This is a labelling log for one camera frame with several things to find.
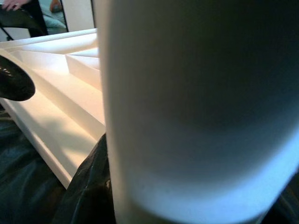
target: person's hand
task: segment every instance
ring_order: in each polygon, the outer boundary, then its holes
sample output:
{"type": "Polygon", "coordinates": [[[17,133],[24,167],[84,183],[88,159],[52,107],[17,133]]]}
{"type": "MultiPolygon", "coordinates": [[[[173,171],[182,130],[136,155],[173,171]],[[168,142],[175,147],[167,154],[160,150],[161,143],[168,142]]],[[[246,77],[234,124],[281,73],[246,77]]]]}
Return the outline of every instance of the person's hand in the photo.
{"type": "Polygon", "coordinates": [[[59,10],[62,10],[62,6],[59,0],[52,0],[50,4],[50,11],[53,12],[54,7],[57,7],[59,10]]]}
{"type": "Polygon", "coordinates": [[[13,8],[13,10],[15,11],[21,8],[22,5],[27,4],[30,1],[31,0],[4,0],[2,9],[6,9],[6,11],[9,11],[13,8]]]}

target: white compartment divider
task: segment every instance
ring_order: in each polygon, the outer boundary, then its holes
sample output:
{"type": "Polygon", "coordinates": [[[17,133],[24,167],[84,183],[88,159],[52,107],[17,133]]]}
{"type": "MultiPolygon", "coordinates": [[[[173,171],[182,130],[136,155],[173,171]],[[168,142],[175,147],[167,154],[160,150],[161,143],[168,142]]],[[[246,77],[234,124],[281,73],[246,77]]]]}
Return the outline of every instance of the white compartment divider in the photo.
{"type": "Polygon", "coordinates": [[[105,133],[95,32],[0,43],[36,86],[27,101],[0,102],[66,188],[105,133]]]}

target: white cylinder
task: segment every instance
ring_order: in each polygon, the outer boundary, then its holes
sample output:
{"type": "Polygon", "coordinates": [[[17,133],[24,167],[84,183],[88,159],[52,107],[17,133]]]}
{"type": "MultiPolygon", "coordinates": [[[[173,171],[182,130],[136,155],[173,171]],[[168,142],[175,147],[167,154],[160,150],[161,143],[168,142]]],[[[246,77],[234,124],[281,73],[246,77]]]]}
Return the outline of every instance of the white cylinder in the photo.
{"type": "Polygon", "coordinates": [[[235,224],[299,164],[297,1],[97,3],[118,224],[235,224]]]}

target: black chair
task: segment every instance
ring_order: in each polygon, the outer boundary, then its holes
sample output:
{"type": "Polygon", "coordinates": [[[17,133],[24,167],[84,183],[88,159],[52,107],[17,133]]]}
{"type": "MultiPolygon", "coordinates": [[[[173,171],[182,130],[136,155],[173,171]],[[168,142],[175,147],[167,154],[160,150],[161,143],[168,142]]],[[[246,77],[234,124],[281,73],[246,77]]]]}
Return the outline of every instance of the black chair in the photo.
{"type": "Polygon", "coordinates": [[[0,4],[0,29],[7,35],[7,40],[13,40],[4,28],[26,28],[30,33],[37,33],[36,36],[47,35],[26,10],[20,8],[16,11],[6,11],[0,4]]]}

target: white tube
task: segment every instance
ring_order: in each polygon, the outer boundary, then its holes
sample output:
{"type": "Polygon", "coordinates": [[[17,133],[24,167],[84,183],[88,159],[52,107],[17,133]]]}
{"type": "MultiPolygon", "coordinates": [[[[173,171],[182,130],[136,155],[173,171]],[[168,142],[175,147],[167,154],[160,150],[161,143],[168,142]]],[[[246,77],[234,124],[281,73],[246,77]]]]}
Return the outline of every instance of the white tube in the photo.
{"type": "Polygon", "coordinates": [[[118,224],[234,224],[299,164],[296,1],[101,0],[118,224]]]}

